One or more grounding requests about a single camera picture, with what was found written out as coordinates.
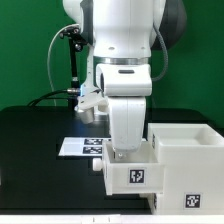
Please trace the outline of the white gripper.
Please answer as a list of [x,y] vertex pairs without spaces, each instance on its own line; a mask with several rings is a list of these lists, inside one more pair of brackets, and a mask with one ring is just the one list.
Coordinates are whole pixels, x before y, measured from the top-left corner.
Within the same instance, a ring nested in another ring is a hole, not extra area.
[[114,158],[123,161],[126,152],[136,152],[142,141],[146,113],[144,97],[108,98],[110,134]]

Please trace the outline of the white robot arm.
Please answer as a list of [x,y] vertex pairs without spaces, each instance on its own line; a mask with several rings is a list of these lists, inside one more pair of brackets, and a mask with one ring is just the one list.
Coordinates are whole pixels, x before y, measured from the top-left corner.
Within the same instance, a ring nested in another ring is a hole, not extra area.
[[141,147],[146,98],[152,93],[150,59],[183,35],[183,0],[62,0],[89,45],[93,83],[81,89],[76,110],[90,123],[93,111],[109,115],[111,148],[119,154]]

